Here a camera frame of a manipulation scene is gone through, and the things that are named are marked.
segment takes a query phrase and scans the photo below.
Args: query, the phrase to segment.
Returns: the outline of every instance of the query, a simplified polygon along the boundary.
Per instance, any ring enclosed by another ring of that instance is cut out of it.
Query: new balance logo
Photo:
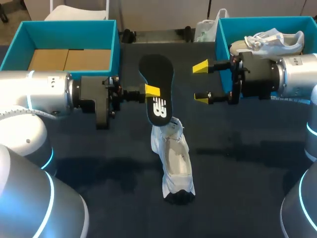
[[[153,112],[155,116],[165,118],[166,108],[164,106],[166,106],[166,100],[155,97],[153,101]]]

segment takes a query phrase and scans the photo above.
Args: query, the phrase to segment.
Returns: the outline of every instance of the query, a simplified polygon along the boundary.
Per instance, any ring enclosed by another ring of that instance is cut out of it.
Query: shoe insole
[[[161,55],[145,55],[139,62],[139,71],[147,84],[160,89],[160,97],[147,98],[147,113],[156,126],[169,123],[173,113],[172,83],[174,68],[168,58]]]
[[[183,146],[176,140],[168,140],[166,145],[166,168],[172,175],[188,175],[188,158]]]

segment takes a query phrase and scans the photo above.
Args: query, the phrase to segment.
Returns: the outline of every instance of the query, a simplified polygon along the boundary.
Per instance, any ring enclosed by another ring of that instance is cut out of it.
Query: blue storage bin
[[[75,79],[118,75],[120,42],[115,20],[24,21],[15,33],[0,70],[27,70],[35,49],[111,50],[108,70],[70,73]]]
[[[253,36],[272,28],[276,28],[284,34],[295,34],[302,31],[305,35],[303,53],[317,53],[317,24],[310,16],[238,17],[219,20],[215,41],[216,59],[228,60],[230,44],[243,40],[245,36]],[[232,87],[230,70],[221,71],[220,77],[223,88],[228,93]]]

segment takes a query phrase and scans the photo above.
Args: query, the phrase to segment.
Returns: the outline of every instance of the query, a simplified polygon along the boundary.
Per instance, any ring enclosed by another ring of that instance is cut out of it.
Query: white chair
[[[53,0],[50,4],[51,13],[45,21],[109,20],[109,0],[106,1],[106,10],[102,11],[82,10],[66,5],[59,5],[53,10]]]

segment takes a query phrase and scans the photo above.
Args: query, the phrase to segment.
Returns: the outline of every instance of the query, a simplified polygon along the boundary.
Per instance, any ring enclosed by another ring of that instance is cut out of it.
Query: white sneaker
[[[151,147],[163,164],[163,197],[170,193],[185,192],[195,195],[192,166],[189,159],[189,148],[183,134],[183,126],[179,119],[172,117],[169,124],[161,127],[153,126]]]
[[[304,47],[304,33],[282,34],[275,28],[244,37],[230,47],[230,53],[238,56],[240,52],[252,52],[262,59],[278,60],[282,56],[299,55]]]

